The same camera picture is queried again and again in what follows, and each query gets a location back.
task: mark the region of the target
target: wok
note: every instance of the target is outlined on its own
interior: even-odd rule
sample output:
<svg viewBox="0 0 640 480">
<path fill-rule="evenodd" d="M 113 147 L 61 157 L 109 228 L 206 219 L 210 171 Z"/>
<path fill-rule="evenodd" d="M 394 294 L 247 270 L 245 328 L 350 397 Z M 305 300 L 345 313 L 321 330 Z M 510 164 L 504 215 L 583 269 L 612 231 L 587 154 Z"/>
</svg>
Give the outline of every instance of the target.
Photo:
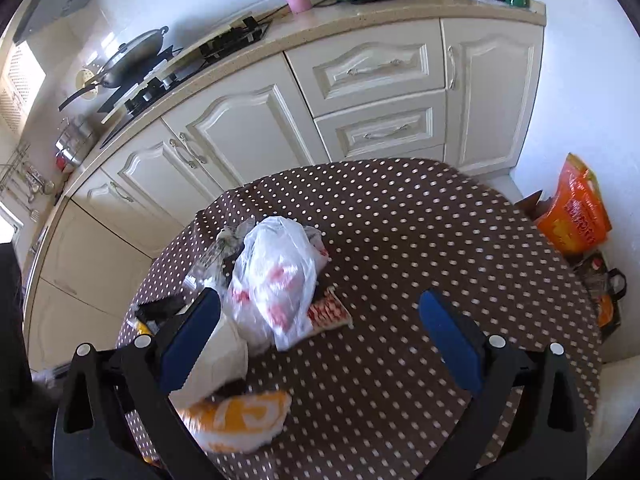
<svg viewBox="0 0 640 480">
<path fill-rule="evenodd" d="M 71 101 L 80 97 L 97 86 L 105 88 L 118 88 L 127 78 L 127 75 L 142 61 L 157 56 L 162 49 L 163 36 L 169 27 L 155 28 L 140 34 L 138 37 L 123 43 L 118 51 L 98 70 L 98 73 L 89 79 L 84 86 L 70 95 L 59 107 L 62 111 Z"/>
</svg>

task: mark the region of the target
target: polka dot tablecloth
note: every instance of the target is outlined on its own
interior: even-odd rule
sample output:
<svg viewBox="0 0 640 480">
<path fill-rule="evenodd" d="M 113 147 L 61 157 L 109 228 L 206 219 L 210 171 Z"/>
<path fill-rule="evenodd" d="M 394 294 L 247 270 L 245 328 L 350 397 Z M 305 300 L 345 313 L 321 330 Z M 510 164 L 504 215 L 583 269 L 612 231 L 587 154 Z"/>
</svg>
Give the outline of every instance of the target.
<svg viewBox="0 0 640 480">
<path fill-rule="evenodd" d="M 561 342 L 590 424 L 601 360 L 587 293 L 523 213 L 432 160 L 297 168 L 227 191 L 154 262 L 134 303 L 180 293 L 225 224 L 272 215 L 322 231 L 331 260 L 318 286 L 335 287 L 353 327 L 250 360 L 249 391 L 287 390 L 292 406 L 270 444 L 211 457 L 228 478 L 415 478 L 470 399 L 418 320 L 417 300 L 429 287 L 486 334 L 532 350 Z M 133 336 L 125 323 L 118 342 Z M 481 463 L 497 456 L 518 400 L 514 390 Z M 143 453 L 153 456 L 135 413 L 129 423 Z"/>
</svg>

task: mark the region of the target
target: brown tablecloth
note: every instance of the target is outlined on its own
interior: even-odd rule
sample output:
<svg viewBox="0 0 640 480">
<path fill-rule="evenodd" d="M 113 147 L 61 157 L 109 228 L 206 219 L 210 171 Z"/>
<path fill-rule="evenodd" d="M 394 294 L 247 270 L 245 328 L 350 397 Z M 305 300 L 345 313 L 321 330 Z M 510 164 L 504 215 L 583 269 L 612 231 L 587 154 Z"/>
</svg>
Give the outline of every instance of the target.
<svg viewBox="0 0 640 480">
<path fill-rule="evenodd" d="M 285 431 L 251 454 L 213 456 L 230 479 L 409 480 L 449 436 L 469 400 L 421 328 L 420 293 L 437 287 L 486 334 L 527 349 L 558 341 L 576 371 L 590 424 L 601 360 L 587 293 L 523 213 L 449 166 L 380 159 L 297 168 L 227 191 L 154 262 L 134 303 L 180 291 L 225 224 L 280 215 L 322 231 L 344 327 L 250 360 L 252 392 L 289 391 Z M 119 344 L 134 336 L 126 324 Z M 484 462 L 498 453 L 519 393 Z M 138 445 L 155 451 L 137 415 Z"/>
</svg>

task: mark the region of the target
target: plastic bag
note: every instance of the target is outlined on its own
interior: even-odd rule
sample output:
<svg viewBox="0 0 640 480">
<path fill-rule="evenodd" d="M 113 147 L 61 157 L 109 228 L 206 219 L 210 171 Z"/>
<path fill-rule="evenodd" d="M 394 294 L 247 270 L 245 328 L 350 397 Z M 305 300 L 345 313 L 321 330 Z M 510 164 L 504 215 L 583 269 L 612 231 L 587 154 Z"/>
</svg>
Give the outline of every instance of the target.
<svg viewBox="0 0 640 480">
<path fill-rule="evenodd" d="M 233 256 L 242 247 L 242 241 L 255 227 L 255 218 L 251 217 L 238 227 L 225 225 L 216 236 L 216 241 L 193 264 L 182 281 L 182 288 L 194 292 L 193 297 L 206 287 L 215 290 L 222 300 L 226 294 L 226 278 L 223 272 L 225 258 Z"/>
<path fill-rule="evenodd" d="M 313 332 L 306 313 L 327 260 L 319 231 L 288 218 L 266 218 L 249 232 L 223 302 L 249 355 L 272 342 L 287 350 Z"/>
<path fill-rule="evenodd" d="M 566 256 L 594 248 L 611 231 L 596 176 L 572 153 L 562 167 L 552 205 L 536 225 Z"/>
<path fill-rule="evenodd" d="M 291 397 L 285 392 L 203 400 L 178 415 L 204 451 L 249 453 L 282 431 Z"/>
</svg>

